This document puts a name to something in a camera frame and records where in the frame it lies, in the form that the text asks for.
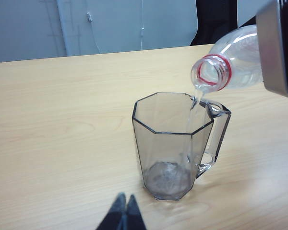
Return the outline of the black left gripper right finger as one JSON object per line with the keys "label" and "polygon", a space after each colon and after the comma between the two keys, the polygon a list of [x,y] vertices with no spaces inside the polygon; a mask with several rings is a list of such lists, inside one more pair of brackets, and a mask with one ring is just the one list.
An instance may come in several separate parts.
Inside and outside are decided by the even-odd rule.
{"label": "black left gripper right finger", "polygon": [[147,229],[134,194],[130,196],[127,203],[124,224],[125,230]]}

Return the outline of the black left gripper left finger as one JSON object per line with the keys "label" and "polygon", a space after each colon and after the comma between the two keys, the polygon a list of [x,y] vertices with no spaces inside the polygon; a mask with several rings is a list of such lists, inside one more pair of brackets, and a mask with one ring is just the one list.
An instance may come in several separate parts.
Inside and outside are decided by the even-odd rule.
{"label": "black left gripper left finger", "polygon": [[125,230],[126,229],[126,196],[118,193],[107,214],[100,222],[97,230]]}

